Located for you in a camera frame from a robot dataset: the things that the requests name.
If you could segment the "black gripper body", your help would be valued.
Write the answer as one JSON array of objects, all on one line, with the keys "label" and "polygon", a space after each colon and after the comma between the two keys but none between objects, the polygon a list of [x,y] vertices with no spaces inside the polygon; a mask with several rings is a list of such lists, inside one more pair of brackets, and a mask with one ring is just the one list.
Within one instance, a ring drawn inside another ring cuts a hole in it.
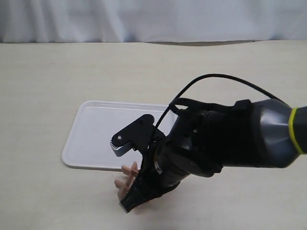
[{"label": "black gripper body", "polygon": [[222,169],[214,134],[219,133],[222,113],[187,108],[177,119],[165,139],[143,155],[139,176],[142,189],[145,178],[163,177],[182,181],[189,175],[212,177]]}]

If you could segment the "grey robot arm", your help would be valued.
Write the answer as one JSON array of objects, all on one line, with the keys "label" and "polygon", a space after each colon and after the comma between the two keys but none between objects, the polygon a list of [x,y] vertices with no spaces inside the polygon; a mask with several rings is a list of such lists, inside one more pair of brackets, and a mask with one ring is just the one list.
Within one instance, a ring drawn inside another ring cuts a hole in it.
[{"label": "grey robot arm", "polygon": [[174,190],[189,175],[212,177],[224,167],[285,168],[307,152],[307,109],[268,99],[233,106],[178,98],[169,106],[177,119],[160,131],[145,114],[116,133],[116,155],[142,155],[120,205],[135,207]]}]

